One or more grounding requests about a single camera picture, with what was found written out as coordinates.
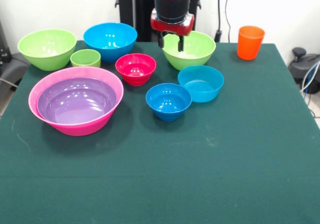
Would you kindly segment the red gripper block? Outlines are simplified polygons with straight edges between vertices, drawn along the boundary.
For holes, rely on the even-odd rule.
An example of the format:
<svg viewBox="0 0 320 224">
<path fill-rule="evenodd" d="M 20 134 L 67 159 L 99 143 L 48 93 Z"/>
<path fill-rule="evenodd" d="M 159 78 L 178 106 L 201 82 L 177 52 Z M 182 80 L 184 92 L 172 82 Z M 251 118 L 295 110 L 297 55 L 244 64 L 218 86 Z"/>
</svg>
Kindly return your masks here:
<svg viewBox="0 0 320 224">
<path fill-rule="evenodd" d="M 151 27 L 158 31 L 157 39 L 158 39 L 158 46 L 160 48 L 164 47 L 164 36 L 163 32 L 169 32 L 178 35 L 178 51 L 184 51 L 184 36 L 188 36 L 193 29 L 194 25 L 194 18 L 186 19 L 180 23 L 166 23 L 159 19 L 151 19 Z"/>
</svg>

